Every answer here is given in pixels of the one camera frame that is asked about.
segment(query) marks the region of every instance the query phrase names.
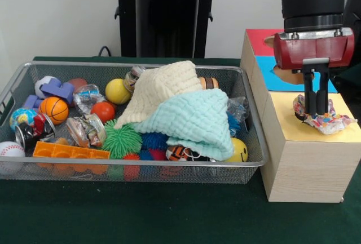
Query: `purple toy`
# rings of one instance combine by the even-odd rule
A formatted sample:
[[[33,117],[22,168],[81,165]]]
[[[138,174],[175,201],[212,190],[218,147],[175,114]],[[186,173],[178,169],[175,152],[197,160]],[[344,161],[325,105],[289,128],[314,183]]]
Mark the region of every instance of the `purple toy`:
[[[40,99],[38,96],[30,95],[26,99],[25,103],[23,104],[23,108],[25,109],[33,109],[36,112],[38,112],[40,103],[43,101],[43,99]]]
[[[44,83],[41,87],[41,91],[46,97],[61,97],[68,103],[68,105],[73,102],[74,86],[71,83],[64,82],[61,84],[60,80],[54,78],[51,79],[49,83]]]

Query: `tiger striped ball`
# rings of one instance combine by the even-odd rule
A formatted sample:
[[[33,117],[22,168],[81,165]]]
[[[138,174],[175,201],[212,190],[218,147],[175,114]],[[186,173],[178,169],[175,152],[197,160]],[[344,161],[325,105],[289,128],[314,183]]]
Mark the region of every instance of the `tiger striped ball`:
[[[203,90],[219,88],[219,84],[215,78],[200,77],[199,81],[201,82]]]
[[[177,145],[168,147],[165,155],[169,161],[187,161],[188,155],[191,156],[192,152],[189,148]]]

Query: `crumpled colorful paper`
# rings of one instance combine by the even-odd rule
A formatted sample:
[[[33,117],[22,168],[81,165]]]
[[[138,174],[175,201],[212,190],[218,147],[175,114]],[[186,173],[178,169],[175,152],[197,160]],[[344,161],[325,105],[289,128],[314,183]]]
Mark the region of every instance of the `crumpled colorful paper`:
[[[304,123],[316,128],[325,135],[335,134],[347,128],[349,124],[357,123],[356,119],[337,114],[331,99],[328,100],[329,113],[322,116],[305,114],[305,97],[303,95],[298,95],[294,99],[293,109],[297,118],[303,119]]]

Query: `light blue towel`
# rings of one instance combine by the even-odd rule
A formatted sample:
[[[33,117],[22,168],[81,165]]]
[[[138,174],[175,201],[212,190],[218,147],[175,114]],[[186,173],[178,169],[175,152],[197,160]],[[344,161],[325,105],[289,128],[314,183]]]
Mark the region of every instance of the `light blue towel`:
[[[167,134],[168,145],[183,145],[202,156],[224,161],[234,151],[227,101],[220,89],[176,95],[161,103],[145,121],[133,125],[140,133]]]

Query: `silver basket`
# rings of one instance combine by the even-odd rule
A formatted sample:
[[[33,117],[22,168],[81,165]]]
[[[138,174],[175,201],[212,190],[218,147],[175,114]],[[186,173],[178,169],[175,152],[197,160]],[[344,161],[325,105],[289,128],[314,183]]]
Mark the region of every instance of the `silver basket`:
[[[21,66],[0,95],[0,104],[8,104],[1,115],[0,141],[14,141],[15,135],[8,120],[13,111],[20,108],[29,95],[34,94],[35,82],[44,76],[54,76],[66,82],[72,78],[84,78],[96,84],[104,93],[107,83],[124,78],[133,64],[68,63],[33,61]],[[147,69],[160,65],[141,65]],[[21,170],[13,175],[0,175],[0,179],[15,180],[91,180],[179,183],[229,183],[246,184],[258,167],[268,159],[268,150],[261,121],[257,113],[248,78],[240,68],[231,66],[197,66],[199,77],[217,79],[219,87],[229,97],[246,96],[250,105],[250,117],[242,124],[237,137],[248,147],[248,162],[172,162],[125,161],[113,159],[64,159],[32,157],[0,157],[0,163],[22,163]],[[118,115],[125,109],[120,106]],[[69,116],[76,116],[70,109]],[[57,137],[71,138],[65,124],[58,125]],[[74,170],[77,166],[88,169]]]

